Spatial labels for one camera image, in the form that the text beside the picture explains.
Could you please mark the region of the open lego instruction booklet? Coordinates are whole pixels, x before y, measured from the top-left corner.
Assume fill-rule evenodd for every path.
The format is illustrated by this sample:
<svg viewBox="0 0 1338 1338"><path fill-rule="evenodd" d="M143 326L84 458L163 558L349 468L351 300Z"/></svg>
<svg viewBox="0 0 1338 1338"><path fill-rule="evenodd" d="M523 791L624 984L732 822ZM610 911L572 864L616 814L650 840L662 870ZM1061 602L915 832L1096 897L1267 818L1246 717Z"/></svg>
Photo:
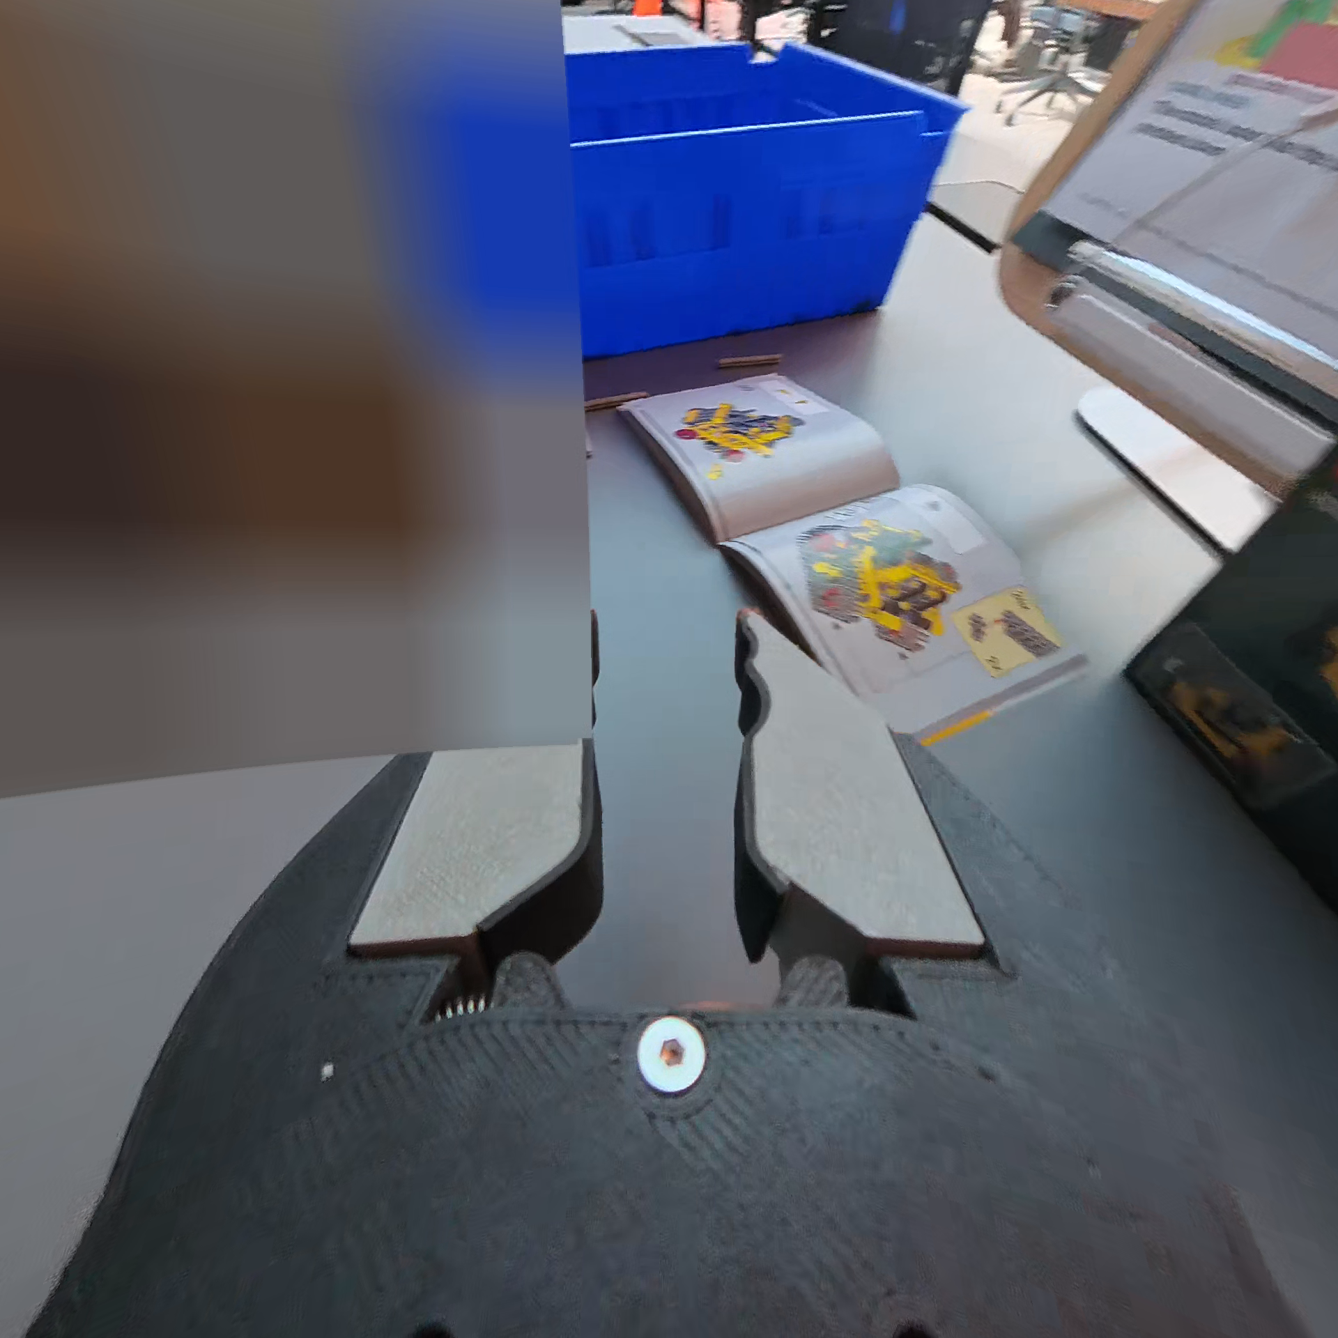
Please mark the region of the open lego instruction booklet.
<svg viewBox="0 0 1338 1338"><path fill-rule="evenodd" d="M810 655L935 742L1085 672L1008 544L873 425L769 371L616 411Z"/></svg>

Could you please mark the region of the wooden clipboard with metal clip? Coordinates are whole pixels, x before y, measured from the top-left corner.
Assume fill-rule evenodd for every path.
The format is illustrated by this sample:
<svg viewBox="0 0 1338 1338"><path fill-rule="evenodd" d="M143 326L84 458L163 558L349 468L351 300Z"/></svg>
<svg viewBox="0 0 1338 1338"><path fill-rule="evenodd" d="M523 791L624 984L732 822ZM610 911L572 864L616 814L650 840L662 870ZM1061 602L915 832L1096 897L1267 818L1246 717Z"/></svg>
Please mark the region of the wooden clipboard with metal clip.
<svg viewBox="0 0 1338 1338"><path fill-rule="evenodd" d="M1096 243L1044 211L1074 162L1148 73L1190 1L1163 1L1113 65L1111 83L1039 171L1002 250L1012 314L1177 425L1267 494L1336 447L1336 322L1301 310L1256 314L1181 275Z"/></svg>

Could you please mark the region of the blue plastic bin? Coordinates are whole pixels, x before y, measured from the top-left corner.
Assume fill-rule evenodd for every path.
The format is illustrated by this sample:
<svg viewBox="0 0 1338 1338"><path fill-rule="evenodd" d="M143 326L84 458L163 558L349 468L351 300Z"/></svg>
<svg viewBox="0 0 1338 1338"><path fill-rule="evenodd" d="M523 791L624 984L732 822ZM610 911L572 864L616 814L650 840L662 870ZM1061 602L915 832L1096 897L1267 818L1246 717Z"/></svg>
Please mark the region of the blue plastic bin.
<svg viewBox="0 0 1338 1338"><path fill-rule="evenodd" d="M805 44L567 55L584 360L881 308L964 114Z"/></svg>

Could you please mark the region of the grey office chair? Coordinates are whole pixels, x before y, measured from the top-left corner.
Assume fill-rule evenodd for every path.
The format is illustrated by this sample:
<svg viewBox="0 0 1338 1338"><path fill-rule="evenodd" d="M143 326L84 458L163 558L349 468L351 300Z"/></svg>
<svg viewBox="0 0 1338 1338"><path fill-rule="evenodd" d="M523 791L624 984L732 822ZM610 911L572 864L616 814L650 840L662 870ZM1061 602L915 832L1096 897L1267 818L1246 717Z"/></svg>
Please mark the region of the grey office chair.
<svg viewBox="0 0 1338 1338"><path fill-rule="evenodd" d="M1033 4L1026 40L995 74L1005 83L995 114L1012 128L1035 102L1043 112L1053 112L1055 102L1088 106L1111 83L1113 65L1137 27L1140 21L1128 19L1119 1Z"/></svg>

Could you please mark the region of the silver stand base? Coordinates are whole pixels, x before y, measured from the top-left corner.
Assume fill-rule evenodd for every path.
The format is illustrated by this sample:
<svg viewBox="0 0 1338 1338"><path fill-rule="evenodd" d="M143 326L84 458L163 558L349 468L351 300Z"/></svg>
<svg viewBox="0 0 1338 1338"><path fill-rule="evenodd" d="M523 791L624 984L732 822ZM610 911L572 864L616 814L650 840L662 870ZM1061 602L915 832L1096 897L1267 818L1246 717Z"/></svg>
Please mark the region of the silver stand base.
<svg viewBox="0 0 1338 1338"><path fill-rule="evenodd" d="M1278 508L1256 483L1119 389L1091 389L1074 416L1149 501L1219 560L1239 552Z"/></svg>

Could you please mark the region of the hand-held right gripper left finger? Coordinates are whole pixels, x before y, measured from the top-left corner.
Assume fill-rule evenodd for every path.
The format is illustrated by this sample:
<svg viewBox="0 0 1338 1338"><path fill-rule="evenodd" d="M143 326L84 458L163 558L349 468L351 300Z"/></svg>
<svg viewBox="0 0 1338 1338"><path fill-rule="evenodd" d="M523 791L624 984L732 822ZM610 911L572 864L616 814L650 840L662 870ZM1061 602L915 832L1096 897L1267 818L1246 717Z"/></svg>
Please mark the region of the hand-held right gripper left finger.
<svg viewBox="0 0 1338 1338"><path fill-rule="evenodd" d="M360 957L560 962L603 911L595 739L435 751L349 936Z"/></svg>

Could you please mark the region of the printed paper sheet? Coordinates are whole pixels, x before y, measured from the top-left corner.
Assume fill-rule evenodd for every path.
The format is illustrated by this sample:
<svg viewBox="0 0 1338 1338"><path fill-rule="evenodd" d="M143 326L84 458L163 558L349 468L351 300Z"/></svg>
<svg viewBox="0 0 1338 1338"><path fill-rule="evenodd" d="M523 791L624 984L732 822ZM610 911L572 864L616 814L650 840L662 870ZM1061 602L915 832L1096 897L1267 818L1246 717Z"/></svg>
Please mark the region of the printed paper sheet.
<svg viewBox="0 0 1338 1338"><path fill-rule="evenodd" d="M1336 1L1190 1L1044 211L1278 326L1333 326Z"/></svg>

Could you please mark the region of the black lego box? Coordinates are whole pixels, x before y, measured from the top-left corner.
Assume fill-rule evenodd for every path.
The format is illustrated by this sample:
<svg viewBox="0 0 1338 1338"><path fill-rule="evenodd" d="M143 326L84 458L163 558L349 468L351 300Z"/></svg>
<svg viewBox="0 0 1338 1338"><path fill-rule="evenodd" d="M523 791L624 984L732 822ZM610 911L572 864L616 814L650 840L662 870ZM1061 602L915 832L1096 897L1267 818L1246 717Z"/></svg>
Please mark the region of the black lego box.
<svg viewBox="0 0 1338 1338"><path fill-rule="evenodd" d="M1336 450L1124 676L1336 907Z"/></svg>

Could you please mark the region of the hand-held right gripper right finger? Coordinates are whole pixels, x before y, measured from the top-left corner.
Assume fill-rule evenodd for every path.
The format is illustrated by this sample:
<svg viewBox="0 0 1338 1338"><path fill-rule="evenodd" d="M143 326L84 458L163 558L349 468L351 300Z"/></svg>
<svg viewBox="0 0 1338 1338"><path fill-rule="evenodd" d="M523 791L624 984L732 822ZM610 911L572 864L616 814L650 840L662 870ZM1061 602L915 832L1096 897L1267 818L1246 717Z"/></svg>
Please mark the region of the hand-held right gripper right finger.
<svg viewBox="0 0 1338 1338"><path fill-rule="evenodd" d="M986 930L893 730L758 610L736 620L736 922L752 962L979 961Z"/></svg>

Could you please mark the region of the black office chair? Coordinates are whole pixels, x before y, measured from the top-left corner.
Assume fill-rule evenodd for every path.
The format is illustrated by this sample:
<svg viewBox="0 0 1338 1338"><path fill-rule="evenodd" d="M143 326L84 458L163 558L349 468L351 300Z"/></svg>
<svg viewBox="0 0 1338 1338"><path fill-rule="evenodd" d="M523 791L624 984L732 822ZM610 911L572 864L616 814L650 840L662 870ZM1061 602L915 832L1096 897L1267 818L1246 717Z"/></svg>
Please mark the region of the black office chair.
<svg viewBox="0 0 1338 1338"><path fill-rule="evenodd" d="M810 44L958 96L992 1L827 1Z"/></svg>

